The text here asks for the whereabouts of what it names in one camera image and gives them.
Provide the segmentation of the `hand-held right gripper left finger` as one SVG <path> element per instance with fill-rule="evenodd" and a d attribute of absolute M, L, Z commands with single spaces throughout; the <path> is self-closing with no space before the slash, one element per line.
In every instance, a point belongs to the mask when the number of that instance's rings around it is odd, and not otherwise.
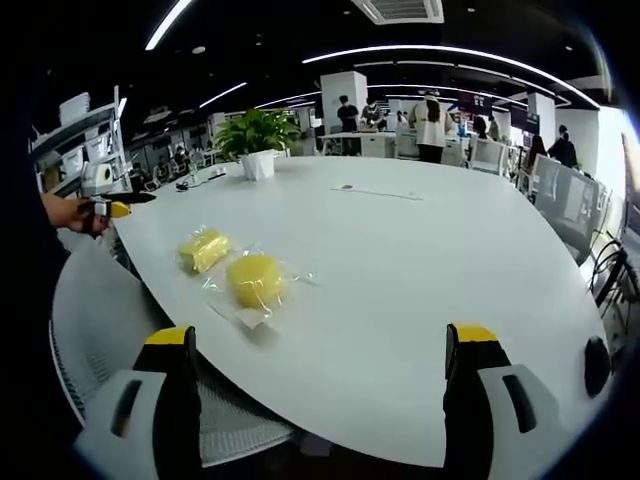
<path fill-rule="evenodd" d="M 149 336 L 85 410 L 74 451 L 98 479 L 201 479 L 201 400 L 190 325 Z"/>

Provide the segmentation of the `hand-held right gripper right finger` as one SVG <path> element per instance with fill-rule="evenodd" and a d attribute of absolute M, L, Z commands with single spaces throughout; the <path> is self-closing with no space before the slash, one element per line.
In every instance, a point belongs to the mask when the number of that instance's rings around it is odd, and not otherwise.
<path fill-rule="evenodd" d="M 564 451 L 556 398 L 489 329 L 447 326 L 445 380 L 445 478 L 538 479 Z"/>

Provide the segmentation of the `person's left hand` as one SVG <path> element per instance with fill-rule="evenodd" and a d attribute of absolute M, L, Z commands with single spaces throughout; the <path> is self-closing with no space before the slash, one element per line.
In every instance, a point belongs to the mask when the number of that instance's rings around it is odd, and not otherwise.
<path fill-rule="evenodd" d="M 95 213 L 95 203 L 87 198 L 61 198 L 41 193 L 40 198 L 52 226 L 67 228 L 77 233 L 101 235 L 110 225 L 110 219 Z"/>

